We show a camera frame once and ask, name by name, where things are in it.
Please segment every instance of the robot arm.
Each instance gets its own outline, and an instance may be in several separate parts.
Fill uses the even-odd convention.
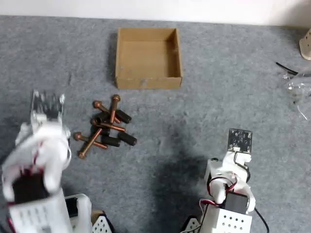
[[[61,188],[71,160],[70,131],[62,124],[64,96],[33,93],[30,124],[23,123],[16,148],[2,165],[2,188],[16,233],[91,233],[91,202],[80,194],[69,199]]]
[[[209,183],[209,194],[217,204],[222,204],[226,198],[227,188],[234,184],[234,192],[248,197],[247,213],[255,208],[255,198],[246,183],[248,173],[245,162],[251,161],[251,155],[246,153],[228,151],[222,162],[211,159],[207,162],[205,180]]]
[[[205,173],[207,192],[201,199],[201,220],[191,218],[181,233],[249,233],[256,200],[247,184],[250,173],[252,132],[230,129],[228,151],[222,161],[209,159]]]

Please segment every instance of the copper bolt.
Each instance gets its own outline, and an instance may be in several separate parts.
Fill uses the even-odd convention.
[[[81,140],[81,141],[84,141],[84,142],[88,142],[88,138],[87,137],[84,137],[81,132],[76,132],[73,134],[73,138],[77,141]],[[107,149],[107,146],[100,143],[100,142],[97,142],[97,141],[94,141],[93,142],[93,145],[99,147],[99,148],[102,148],[102,149]]]
[[[106,109],[106,108],[102,105],[102,102],[101,102],[101,101],[95,100],[95,101],[93,102],[93,107],[94,107],[94,108],[97,108],[97,109],[100,109],[101,111],[107,112],[107,113],[110,114],[110,111],[109,111],[108,109]],[[120,122],[121,122],[121,121],[120,121],[118,118],[116,118],[116,117],[114,117],[114,121],[115,121],[116,123],[118,123],[118,124],[120,124]]]
[[[110,124],[112,124],[115,121],[116,117],[116,109],[118,106],[118,102],[121,100],[119,95],[113,95],[112,96],[112,108],[111,108],[111,115],[110,115]]]
[[[85,159],[87,151],[91,148],[91,146],[95,142],[95,139],[101,134],[102,130],[103,129],[99,128],[96,133],[88,140],[86,146],[79,152],[80,159]]]
[[[91,124],[96,126],[96,127],[102,127],[102,128],[107,128],[108,127],[108,128],[113,129],[113,130],[125,132],[125,128],[123,128],[123,127],[116,126],[116,125],[109,124],[109,123],[99,123],[95,119],[91,120]]]

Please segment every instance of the open cardboard box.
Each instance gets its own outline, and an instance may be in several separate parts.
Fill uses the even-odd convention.
[[[119,89],[177,89],[182,77],[178,29],[119,29],[116,60]]]

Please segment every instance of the black cable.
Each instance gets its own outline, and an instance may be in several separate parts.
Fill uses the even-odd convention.
[[[247,172],[247,178],[246,178],[246,183],[247,183],[249,181],[249,179],[251,178],[251,173],[250,173],[249,168],[247,166],[243,166],[242,164],[239,164],[236,162],[237,155],[238,155],[238,153],[235,152],[233,161],[236,165],[238,165],[240,168],[244,169]]]
[[[292,70],[292,69],[289,69],[289,68],[283,66],[283,65],[280,64],[279,62],[276,62],[276,64],[277,64],[279,67],[281,67],[281,68],[287,70],[287,72],[288,72],[289,74],[292,74],[292,75],[297,75],[297,74],[298,74],[298,72],[296,72],[296,71],[294,71],[294,70]]]
[[[263,224],[265,225],[266,229],[267,229],[267,233],[270,232],[269,226],[266,222],[266,220],[264,220],[263,216],[259,213],[258,209],[255,208],[256,213],[258,214],[258,216],[260,217],[260,219],[262,220]]]

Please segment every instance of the pile of bolts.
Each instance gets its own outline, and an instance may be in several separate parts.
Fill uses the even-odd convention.
[[[101,113],[95,115],[91,120],[92,126],[95,128],[95,133],[92,137],[87,138],[82,136],[81,132],[76,132],[73,134],[73,138],[77,141],[85,141],[85,146],[79,152],[79,158],[85,159],[87,152],[92,145],[97,146],[102,149],[107,149],[109,146],[119,147],[121,141],[134,146],[137,143],[137,139],[125,132],[125,128],[121,126],[114,125],[113,123],[120,124],[121,121],[128,124],[131,122],[132,118],[120,109],[117,109],[118,102],[121,100],[119,95],[113,95],[111,111],[102,105],[101,101],[95,100],[93,102],[93,107],[101,110]],[[110,130],[117,130],[118,138],[110,137]],[[96,141],[96,139],[101,135],[101,142]]]

